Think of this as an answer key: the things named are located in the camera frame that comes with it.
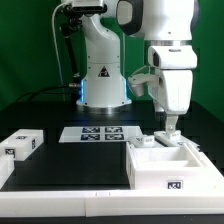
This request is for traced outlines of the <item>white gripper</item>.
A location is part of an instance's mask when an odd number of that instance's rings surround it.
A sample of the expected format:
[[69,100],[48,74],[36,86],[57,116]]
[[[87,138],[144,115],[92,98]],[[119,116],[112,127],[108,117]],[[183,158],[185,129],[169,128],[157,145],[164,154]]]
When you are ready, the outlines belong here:
[[165,131],[176,131],[177,115],[189,108],[193,74],[190,70],[163,70],[160,73],[157,101],[167,113]]

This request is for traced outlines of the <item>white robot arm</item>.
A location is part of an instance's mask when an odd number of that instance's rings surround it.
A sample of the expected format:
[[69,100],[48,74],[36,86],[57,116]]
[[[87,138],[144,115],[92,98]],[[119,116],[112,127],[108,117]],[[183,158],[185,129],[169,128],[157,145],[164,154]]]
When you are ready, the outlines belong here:
[[83,30],[86,75],[77,105],[93,112],[147,94],[165,131],[188,111],[197,56],[191,46],[198,0],[61,0],[71,27]]

